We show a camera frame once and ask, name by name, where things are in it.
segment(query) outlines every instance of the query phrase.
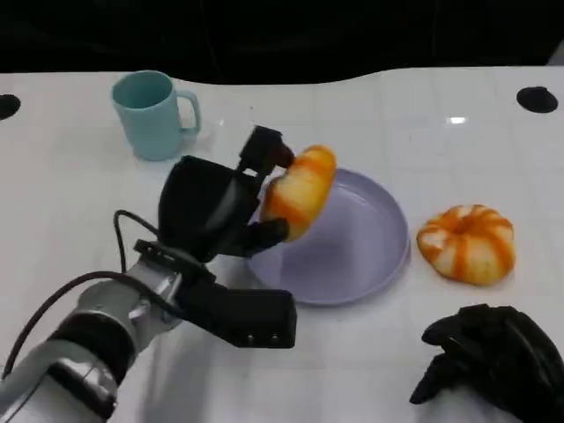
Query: white table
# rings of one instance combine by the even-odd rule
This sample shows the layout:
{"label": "white table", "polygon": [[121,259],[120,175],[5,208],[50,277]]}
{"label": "white table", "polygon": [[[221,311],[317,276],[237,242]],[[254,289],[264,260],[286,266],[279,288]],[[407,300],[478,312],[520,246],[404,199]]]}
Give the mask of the white table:
{"label": "white table", "polygon": [[[0,122],[0,357],[57,287],[86,271],[118,269],[113,210],[155,221],[174,162],[132,156],[109,100],[118,77],[0,76],[0,92],[22,100]],[[465,305],[511,304],[564,352],[564,104],[534,115],[515,101],[529,85],[545,85],[564,101],[564,70],[394,70],[327,85],[177,85],[197,93],[204,113],[204,133],[186,153],[233,166],[252,123],[281,130],[295,150],[327,144],[341,167],[390,189],[412,233],[454,204],[499,209],[515,224],[518,260],[507,282],[478,289],[439,278],[414,248],[408,271],[385,294],[345,308],[299,307],[289,351],[236,350],[183,324],[138,359],[114,421],[513,421],[467,392],[420,407],[408,398],[436,353],[419,340],[422,331]],[[126,226],[126,236],[132,245],[148,234]],[[212,270],[226,284],[249,277],[236,259],[218,259]],[[49,312],[26,351],[77,295]]]}

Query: orange striped pumpkin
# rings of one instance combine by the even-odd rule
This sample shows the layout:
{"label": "orange striped pumpkin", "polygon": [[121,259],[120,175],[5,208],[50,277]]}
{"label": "orange striped pumpkin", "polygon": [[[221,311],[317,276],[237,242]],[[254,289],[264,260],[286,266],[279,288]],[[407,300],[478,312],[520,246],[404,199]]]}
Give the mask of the orange striped pumpkin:
{"label": "orange striped pumpkin", "polygon": [[284,218],[290,224],[287,241],[306,233],[317,219],[337,169],[333,151],[314,145],[296,157],[286,173],[269,184],[264,197],[261,220]]}
{"label": "orange striped pumpkin", "polygon": [[430,219],[418,232],[425,259],[441,275],[489,286],[515,265],[513,225],[484,205],[458,205]]}

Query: teal mug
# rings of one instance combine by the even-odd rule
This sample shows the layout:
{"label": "teal mug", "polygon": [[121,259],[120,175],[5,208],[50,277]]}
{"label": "teal mug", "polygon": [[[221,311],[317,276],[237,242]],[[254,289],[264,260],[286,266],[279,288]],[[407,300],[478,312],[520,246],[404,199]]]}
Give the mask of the teal mug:
{"label": "teal mug", "polygon": [[[189,100],[196,125],[183,128],[178,98]],[[182,134],[197,135],[201,127],[197,96],[176,91],[173,81],[162,72],[141,70],[117,81],[112,88],[114,108],[122,121],[133,152],[145,160],[166,160],[182,147]]]}

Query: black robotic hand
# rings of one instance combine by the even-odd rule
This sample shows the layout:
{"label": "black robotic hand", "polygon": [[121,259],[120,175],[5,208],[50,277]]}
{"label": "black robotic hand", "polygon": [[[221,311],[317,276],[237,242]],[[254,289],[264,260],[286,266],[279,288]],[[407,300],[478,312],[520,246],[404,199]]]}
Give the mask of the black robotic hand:
{"label": "black robotic hand", "polygon": [[550,338],[526,314],[486,304],[461,308],[423,334],[434,357],[412,394],[423,404],[466,384],[526,423],[564,422],[564,364]]}

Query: purple plate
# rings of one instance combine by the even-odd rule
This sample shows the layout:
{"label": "purple plate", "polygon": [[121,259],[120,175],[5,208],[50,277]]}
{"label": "purple plate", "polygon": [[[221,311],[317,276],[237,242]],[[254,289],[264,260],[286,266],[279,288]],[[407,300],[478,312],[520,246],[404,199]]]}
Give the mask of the purple plate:
{"label": "purple plate", "polygon": [[396,279],[409,254],[409,231],[394,197],[362,174],[338,169],[321,216],[308,233],[249,260],[267,286],[303,303],[337,305]]}

